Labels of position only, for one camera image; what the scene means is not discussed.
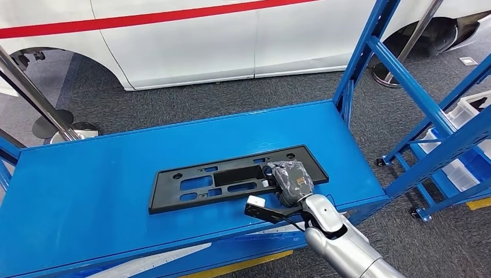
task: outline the caster wheel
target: caster wheel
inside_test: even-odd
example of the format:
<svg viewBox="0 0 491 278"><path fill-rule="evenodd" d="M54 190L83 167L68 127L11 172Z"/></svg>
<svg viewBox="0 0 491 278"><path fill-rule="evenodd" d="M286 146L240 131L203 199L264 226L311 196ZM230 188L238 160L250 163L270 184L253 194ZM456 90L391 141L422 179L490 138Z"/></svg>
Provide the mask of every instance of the caster wheel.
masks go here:
<svg viewBox="0 0 491 278"><path fill-rule="evenodd" d="M410 214L412 218L419 219L419 214L416 212L415 208L410 212Z"/></svg>
<svg viewBox="0 0 491 278"><path fill-rule="evenodd" d="M385 161L383 161L382 158L377 158L375 160L375 165L379 166L379 167L382 167L382 166L385 166Z"/></svg>

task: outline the black cable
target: black cable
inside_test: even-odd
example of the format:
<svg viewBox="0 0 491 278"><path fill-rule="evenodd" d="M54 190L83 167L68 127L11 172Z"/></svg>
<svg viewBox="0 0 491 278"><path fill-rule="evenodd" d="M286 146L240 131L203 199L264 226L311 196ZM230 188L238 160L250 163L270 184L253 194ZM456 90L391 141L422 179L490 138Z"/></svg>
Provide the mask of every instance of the black cable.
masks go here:
<svg viewBox="0 0 491 278"><path fill-rule="evenodd" d="M331 194L327 194L325 197L329 200L329 196L332 199L332 205L334 206L334 208L336 208L336 201L334 201L334 197Z"/></svg>
<svg viewBox="0 0 491 278"><path fill-rule="evenodd" d="M336 201L334 201L334 197L331 195L331 194L327 194L325 197L328 198L329 200L329 196L331 197L332 199L332 205L334 206L334 208L336 208ZM283 217L283 220L287 221L288 223L290 223L291 225L293 225L294 227L296 227L297 229L299 229L302 233L305 233L305 230L300 228L296 223L294 223L293 221L291 221L290 219L286 218L286 217Z"/></svg>
<svg viewBox="0 0 491 278"><path fill-rule="evenodd" d="M283 217L283 220L287 221L288 223L292 224L293 226L295 226L295 228L299 229L302 233L305 233L305 230L303 230L302 228L300 228L295 222L291 221L290 219L286 218L286 217Z"/></svg>

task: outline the stanchion base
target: stanchion base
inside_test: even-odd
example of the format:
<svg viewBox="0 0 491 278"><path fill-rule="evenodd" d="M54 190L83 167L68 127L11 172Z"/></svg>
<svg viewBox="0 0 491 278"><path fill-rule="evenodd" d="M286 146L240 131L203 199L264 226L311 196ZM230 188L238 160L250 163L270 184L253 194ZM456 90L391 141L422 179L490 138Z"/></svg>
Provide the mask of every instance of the stanchion base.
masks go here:
<svg viewBox="0 0 491 278"><path fill-rule="evenodd" d="M376 64L372 68L372 77L380 83L381 85L389 88L400 88L402 87L395 78L392 77L390 82L385 81L385 77L389 74L389 70L382 63Z"/></svg>
<svg viewBox="0 0 491 278"><path fill-rule="evenodd" d="M57 109L56 111L58 112L58 116L60 117L60 119L67 125L70 125L74 122L74 115L72 114L72 112L64 109ZM39 117L32 126L32 133L34 134L34 136L41 139L52 138L57 132L58 129L42 116Z"/></svg>
<svg viewBox="0 0 491 278"><path fill-rule="evenodd" d="M71 127L78 135L80 135L82 139L101 135L99 129L91 123L87 123L87 122L74 123L71 125ZM60 142L65 142L65 140L63 140L60 133L58 132L55 133L53 138L51 138L51 140L49 141L50 144L60 143Z"/></svg>

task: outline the gray carpet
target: gray carpet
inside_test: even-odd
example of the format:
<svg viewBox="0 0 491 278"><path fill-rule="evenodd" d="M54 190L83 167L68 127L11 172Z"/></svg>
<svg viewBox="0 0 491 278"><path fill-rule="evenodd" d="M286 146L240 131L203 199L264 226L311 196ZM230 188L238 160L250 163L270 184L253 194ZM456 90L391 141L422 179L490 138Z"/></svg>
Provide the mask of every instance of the gray carpet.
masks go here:
<svg viewBox="0 0 491 278"><path fill-rule="evenodd" d="M471 56L481 61L490 51L491 40L487 40L435 58L412 55L405 65L436 100L441 100L474 68L464 66L458 58ZM354 93L351 130L373 164L423 114L404 90L379 86L367 72ZM341 72L335 72L125 92L104 67L75 56L58 108L68 108L75 121L95 123L108 134L330 98L341 76ZM490 89L488 78L469 94ZM389 184L400 170L375 166L373 169L383 185ZM409 216L408 211L415 206L424 206L424 202L418 193L407 193L362 223L360 230L387 261L408 277L490 276L490 207L477 211L470 211L465 205L452 207L436 213L433 221L424 224ZM291 256L224 277L337 277L337 274L304 248Z"/></svg>

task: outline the white storage box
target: white storage box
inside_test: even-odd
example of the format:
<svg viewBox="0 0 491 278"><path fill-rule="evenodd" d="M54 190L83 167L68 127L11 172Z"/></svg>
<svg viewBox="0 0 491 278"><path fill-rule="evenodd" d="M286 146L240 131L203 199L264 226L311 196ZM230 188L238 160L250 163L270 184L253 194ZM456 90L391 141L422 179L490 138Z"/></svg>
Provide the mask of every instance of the white storage box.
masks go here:
<svg viewBox="0 0 491 278"><path fill-rule="evenodd" d="M422 140L433 139L437 139L437 136L433 133L433 129L430 129ZM419 146L425 153L429 153L439 144L440 142L420 143ZM454 161L450 162L450 164L443 167L442 170L447 175L450 182L452 182L460 192L479 184L479 180L477 180L474 175L467 170L460 159L455 159Z"/></svg>
<svg viewBox="0 0 491 278"><path fill-rule="evenodd" d="M491 91L473 94L472 96L461 98L457 103L457 107L448 113L448 117L458 129L461 128L470 119L479 114L479 111L472 107L471 103L484 97L487 97L488 99L479 107L486 108L491 104ZM486 156L491 159L491 139L482 141L479 144L479 147L486 154Z"/></svg>

